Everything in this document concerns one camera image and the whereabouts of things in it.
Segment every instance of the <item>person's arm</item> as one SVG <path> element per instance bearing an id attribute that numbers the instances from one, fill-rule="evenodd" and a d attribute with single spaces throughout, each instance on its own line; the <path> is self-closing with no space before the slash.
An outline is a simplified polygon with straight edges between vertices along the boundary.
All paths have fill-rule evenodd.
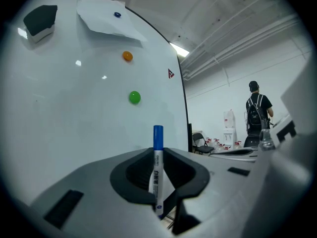
<path id="1" fill-rule="evenodd" d="M 267 110 L 268 114 L 270 117 L 273 117 L 274 112 L 272 109 L 272 103 L 271 101 L 269 101 L 269 99 L 267 98 L 267 96 L 263 95 L 263 100 L 262 100 L 265 109 Z"/>
<path id="2" fill-rule="evenodd" d="M 273 112 L 272 107 L 268 108 L 268 109 L 267 109 L 267 112 L 268 112 L 268 114 L 269 114 L 270 117 L 273 117 L 274 112 Z"/>

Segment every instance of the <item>red logo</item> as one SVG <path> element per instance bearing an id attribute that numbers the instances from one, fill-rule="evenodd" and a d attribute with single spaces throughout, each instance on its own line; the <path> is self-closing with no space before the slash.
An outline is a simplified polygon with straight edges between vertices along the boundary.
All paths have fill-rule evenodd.
<path id="1" fill-rule="evenodd" d="M 174 73 L 171 72 L 170 69 L 168 69 L 168 78 L 172 78 L 174 76 Z"/>

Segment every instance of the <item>paper sheet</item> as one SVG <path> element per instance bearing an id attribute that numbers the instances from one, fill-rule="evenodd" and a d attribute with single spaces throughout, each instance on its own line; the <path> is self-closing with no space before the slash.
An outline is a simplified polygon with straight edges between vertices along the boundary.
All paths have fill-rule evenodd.
<path id="1" fill-rule="evenodd" d="M 119 12 L 121 17 L 115 17 L 115 12 Z M 77 13 L 92 31 L 147 41 L 135 29 L 122 2 L 113 0 L 79 0 L 77 2 Z"/>

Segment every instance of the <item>black t-shirt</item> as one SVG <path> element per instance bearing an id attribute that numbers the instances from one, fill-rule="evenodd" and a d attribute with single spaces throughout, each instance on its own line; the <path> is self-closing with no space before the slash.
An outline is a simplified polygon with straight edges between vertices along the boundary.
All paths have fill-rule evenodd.
<path id="1" fill-rule="evenodd" d="M 253 104 L 257 103 L 258 96 L 259 96 L 259 93 L 253 93 L 251 95 L 251 100 L 252 100 Z M 249 107 L 250 107 L 250 105 L 249 105 L 249 102 L 247 101 L 247 103 L 246 103 L 247 111 L 249 110 Z M 260 107 L 262 108 L 264 116 L 268 119 L 268 114 L 267 114 L 266 110 L 269 109 L 270 107 L 272 107 L 272 104 L 268 100 L 267 96 L 263 95 Z"/>

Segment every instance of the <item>whiteboard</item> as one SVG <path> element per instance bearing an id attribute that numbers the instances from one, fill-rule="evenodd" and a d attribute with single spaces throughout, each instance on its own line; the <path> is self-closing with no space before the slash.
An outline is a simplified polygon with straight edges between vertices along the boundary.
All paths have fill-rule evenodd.
<path id="1" fill-rule="evenodd" d="M 152 147 L 155 124 L 164 126 L 165 147 L 188 149 L 174 48 L 128 10 L 147 42 L 93 32 L 77 1 L 29 0 L 1 44 L 2 169 L 11 193 L 27 204 L 84 164 Z M 43 4 L 58 6 L 55 31 L 32 44 L 18 28 Z M 140 93 L 139 104 L 129 102 L 131 91 Z"/>

